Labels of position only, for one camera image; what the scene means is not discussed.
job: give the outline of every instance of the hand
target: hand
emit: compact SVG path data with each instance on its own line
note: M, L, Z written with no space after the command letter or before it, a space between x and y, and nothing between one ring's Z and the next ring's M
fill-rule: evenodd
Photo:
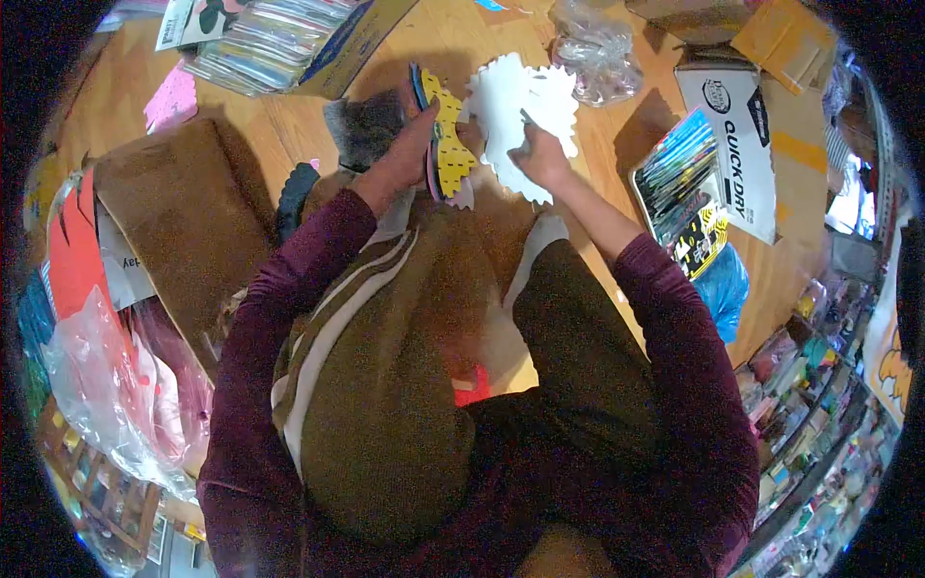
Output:
M508 156L527 178L549 191L553 196L561 183L572 175L572 166L565 158L559 139L530 122L524 125L528 147L511 149Z
M396 192L424 180L425 155L439 110L440 103L435 101L413 118L401 129L382 158L353 181L353 190L366 201L375 216L385 213Z

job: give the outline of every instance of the maroon long-sleeve shirt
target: maroon long-sleeve shirt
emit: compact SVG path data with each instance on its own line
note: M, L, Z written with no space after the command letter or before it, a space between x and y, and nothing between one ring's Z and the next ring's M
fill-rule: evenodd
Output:
M216 383L199 500L223 576L511 575L550 519L600 540L617 571L724 576L758 502L755 439L707 307L640 235L612 273L642 326L667 451L642 479L610 471L519 415L518 394L466 407L476 423L462 508L433 534L374 547L339 534L305 492L274 428L270 389L293 319L310 311L376 230L343 191L261 268Z

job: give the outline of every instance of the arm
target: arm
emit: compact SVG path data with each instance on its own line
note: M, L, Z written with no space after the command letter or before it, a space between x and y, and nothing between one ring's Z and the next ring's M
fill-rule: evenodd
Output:
M353 191L310 215L248 286L223 347L198 487L223 576L299 574L304 489L270 409L279 349L295 317L317 305L372 236L395 193L423 176L437 111L408 123Z
M530 153L512 152L514 161L566 204L615 262L614 277L643 327L669 446L668 477L652 492L667 500L659 515L711 568L728 571L751 532L759 465L709 310L658 243L572 171L555 137L530 126L526 134Z

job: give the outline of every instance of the pink paper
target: pink paper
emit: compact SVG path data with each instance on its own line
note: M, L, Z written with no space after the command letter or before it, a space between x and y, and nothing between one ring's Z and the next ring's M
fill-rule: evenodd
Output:
M196 81L192 74L183 70L183 61L170 70L151 102L144 107L148 132L174 127L196 116Z

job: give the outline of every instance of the yellow foam piece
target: yellow foam piece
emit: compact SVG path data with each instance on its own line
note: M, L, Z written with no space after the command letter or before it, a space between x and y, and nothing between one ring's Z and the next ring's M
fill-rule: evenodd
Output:
M440 81L426 68L421 68L421 84L424 95L430 102L435 96L440 101L435 131L439 137L437 168L440 189L449 198L456 196L462 186L460 180L475 166L475 157L456 136L456 119L463 103L440 86Z

